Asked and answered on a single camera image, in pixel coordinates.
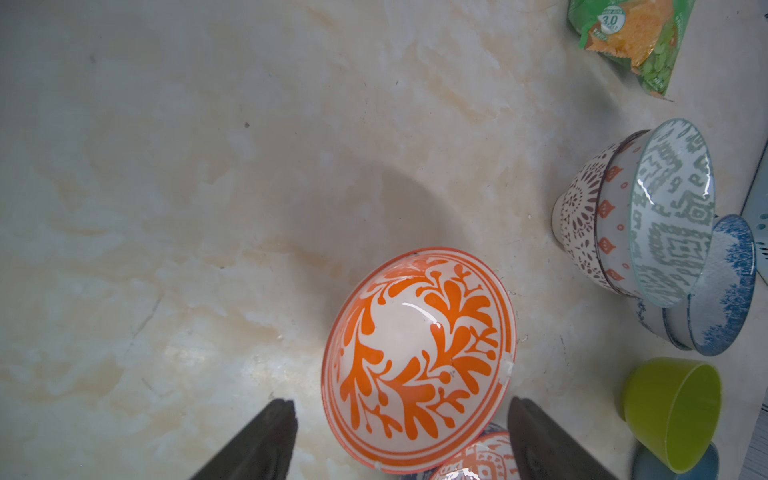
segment bowl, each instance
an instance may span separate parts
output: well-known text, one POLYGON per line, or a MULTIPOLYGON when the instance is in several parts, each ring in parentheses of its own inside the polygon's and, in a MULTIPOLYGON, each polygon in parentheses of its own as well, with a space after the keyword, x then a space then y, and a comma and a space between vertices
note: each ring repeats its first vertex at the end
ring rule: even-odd
POLYGON ((640 286, 631 271, 628 247, 630 185, 643 148, 652 135, 648 130, 638 133, 632 141, 622 145, 611 160, 603 177, 595 219, 598 261, 613 288, 629 296, 641 295, 640 286))
POLYGON ((709 363, 656 358, 624 386, 624 418, 634 436, 675 473, 691 470, 712 441, 722 383, 709 363))
POLYGON ((483 431, 515 361, 512 304, 472 255, 428 248, 371 273, 331 329, 323 408, 355 459, 387 473, 434 468, 483 431))
MULTIPOLYGON (((492 433, 498 433, 498 432, 504 432, 507 435, 509 433, 507 432, 507 429, 500 425, 496 425, 494 422, 489 423, 485 429, 482 431, 480 436, 475 439, 475 441, 482 439, 483 437, 487 435, 491 435, 492 433)), ((424 472, 419 473, 409 473, 408 475, 400 475, 400 480, 429 480, 432 478, 432 476, 438 471, 440 467, 434 467, 429 470, 426 470, 424 472)))
POLYGON ((555 237, 562 243, 574 264, 597 285, 612 292, 616 290, 606 280, 598 260, 594 242, 594 214, 605 168, 619 146, 608 146, 584 164, 565 193, 558 198, 552 212, 552 230, 559 231, 560 235, 556 233, 555 237), (557 215, 559 222, 554 221, 557 215))
POLYGON ((430 480, 456 478, 504 478, 520 480, 509 432, 484 435, 475 443, 451 457, 432 474, 430 480))
POLYGON ((705 356, 730 347, 750 311, 755 263, 749 224, 738 215, 719 218, 699 280, 686 300, 665 309, 671 334, 705 356))
POLYGON ((669 327, 667 326, 667 309, 663 309, 660 306, 656 306, 653 303, 647 303, 641 298, 631 297, 629 299, 630 306, 637 320, 648 331, 656 335, 657 337, 664 339, 676 346, 681 350, 691 350, 688 346, 685 346, 675 336, 672 335, 669 327))
POLYGON ((696 466, 685 473, 672 472, 641 445, 632 465, 632 480, 717 480, 719 472, 720 456, 713 443, 696 466))
POLYGON ((658 306, 679 303, 701 274, 714 224, 712 160, 701 133, 682 118, 664 122, 614 157, 605 183, 597 230, 611 284, 658 306))

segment plastic cup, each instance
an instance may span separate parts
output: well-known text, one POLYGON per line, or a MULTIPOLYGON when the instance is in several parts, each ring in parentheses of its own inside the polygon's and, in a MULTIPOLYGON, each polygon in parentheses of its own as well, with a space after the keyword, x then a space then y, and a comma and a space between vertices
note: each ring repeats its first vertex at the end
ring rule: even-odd
POLYGON ((656 358, 624 386, 624 417, 640 443, 672 472, 685 473, 712 441, 721 393, 720 375, 709 363, 656 358))

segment blue cup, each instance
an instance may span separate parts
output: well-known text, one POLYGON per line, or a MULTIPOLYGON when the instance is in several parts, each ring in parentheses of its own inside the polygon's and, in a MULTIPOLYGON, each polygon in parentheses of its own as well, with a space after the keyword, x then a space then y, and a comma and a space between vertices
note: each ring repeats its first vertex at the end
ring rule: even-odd
POLYGON ((633 480, 717 480, 720 470, 720 457, 713 443, 704 453, 704 457, 685 473, 672 472, 661 460, 642 445, 637 451, 632 466, 633 480))

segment white and orange bowl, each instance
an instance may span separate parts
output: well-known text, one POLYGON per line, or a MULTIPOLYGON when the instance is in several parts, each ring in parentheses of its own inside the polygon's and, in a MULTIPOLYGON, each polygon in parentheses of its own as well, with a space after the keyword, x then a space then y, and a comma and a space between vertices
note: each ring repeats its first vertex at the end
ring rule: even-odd
POLYGON ((429 480, 457 478, 520 480, 518 464, 509 442, 509 432, 505 430, 483 435, 477 442, 449 458, 429 480))
POLYGON ((331 430, 386 473, 441 465, 493 418, 516 340, 509 296, 482 261, 452 248, 396 257, 357 286, 331 329, 321 379, 331 430))

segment snack bag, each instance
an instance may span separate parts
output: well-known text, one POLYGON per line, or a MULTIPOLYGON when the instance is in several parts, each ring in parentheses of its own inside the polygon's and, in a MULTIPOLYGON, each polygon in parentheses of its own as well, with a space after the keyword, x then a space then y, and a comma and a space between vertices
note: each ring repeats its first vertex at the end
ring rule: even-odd
POLYGON ((579 46, 632 69, 654 97, 667 92, 695 0, 571 0, 579 46))

